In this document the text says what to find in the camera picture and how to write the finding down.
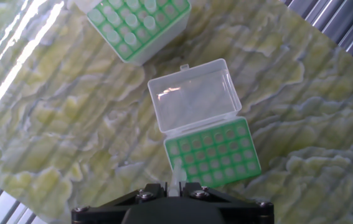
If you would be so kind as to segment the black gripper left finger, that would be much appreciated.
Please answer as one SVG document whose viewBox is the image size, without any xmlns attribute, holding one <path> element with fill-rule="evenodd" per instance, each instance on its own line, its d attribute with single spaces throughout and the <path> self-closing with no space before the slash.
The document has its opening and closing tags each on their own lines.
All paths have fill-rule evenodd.
<svg viewBox="0 0 353 224">
<path fill-rule="evenodd" d="M 122 223 L 127 211 L 137 205 L 167 197 L 167 183 L 146 184 L 99 207 L 74 208 L 71 224 Z"/>
</svg>

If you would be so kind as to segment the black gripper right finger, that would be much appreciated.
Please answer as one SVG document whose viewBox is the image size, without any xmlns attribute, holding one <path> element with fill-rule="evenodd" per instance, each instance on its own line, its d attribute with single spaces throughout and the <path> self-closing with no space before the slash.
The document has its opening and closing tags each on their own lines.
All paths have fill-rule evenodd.
<svg viewBox="0 0 353 224">
<path fill-rule="evenodd" d="M 193 211 L 202 210 L 206 218 L 212 215 L 224 223 L 274 224 L 274 205 L 269 201 L 239 199 L 198 182 L 181 182 L 180 193 L 182 198 L 202 202 Z"/>
</svg>

